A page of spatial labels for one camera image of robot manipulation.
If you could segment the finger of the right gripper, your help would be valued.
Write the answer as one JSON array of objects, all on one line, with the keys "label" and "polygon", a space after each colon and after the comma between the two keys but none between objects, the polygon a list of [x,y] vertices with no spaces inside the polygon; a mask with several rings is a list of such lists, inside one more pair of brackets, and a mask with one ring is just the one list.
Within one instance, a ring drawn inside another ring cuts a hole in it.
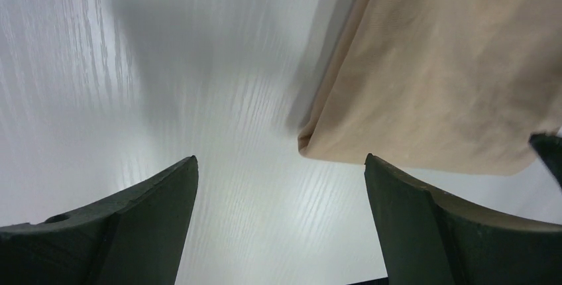
[{"label": "finger of the right gripper", "polygon": [[561,137],[556,133],[532,133],[529,144],[561,188]]}]

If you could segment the beige t-shirt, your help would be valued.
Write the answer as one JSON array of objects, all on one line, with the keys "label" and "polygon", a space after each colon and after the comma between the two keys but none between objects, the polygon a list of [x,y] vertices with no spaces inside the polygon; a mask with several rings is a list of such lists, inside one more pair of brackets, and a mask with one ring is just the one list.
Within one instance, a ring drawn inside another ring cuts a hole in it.
[{"label": "beige t-shirt", "polygon": [[355,0],[307,158],[510,176],[561,128],[561,0]]}]

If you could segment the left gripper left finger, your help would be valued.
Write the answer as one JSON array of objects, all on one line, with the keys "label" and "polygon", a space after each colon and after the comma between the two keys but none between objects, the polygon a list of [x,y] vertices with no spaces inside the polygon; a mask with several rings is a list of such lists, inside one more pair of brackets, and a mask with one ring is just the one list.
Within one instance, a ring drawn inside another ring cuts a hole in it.
[{"label": "left gripper left finger", "polygon": [[37,224],[1,228],[2,284],[174,284],[198,187],[190,156]]}]

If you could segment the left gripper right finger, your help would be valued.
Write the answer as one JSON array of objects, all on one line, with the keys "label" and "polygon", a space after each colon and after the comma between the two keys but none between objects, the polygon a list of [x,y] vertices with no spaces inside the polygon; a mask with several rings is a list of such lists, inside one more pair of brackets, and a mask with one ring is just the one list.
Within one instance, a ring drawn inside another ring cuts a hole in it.
[{"label": "left gripper right finger", "polygon": [[369,154],[365,184],[391,284],[560,284],[561,226],[496,211]]}]

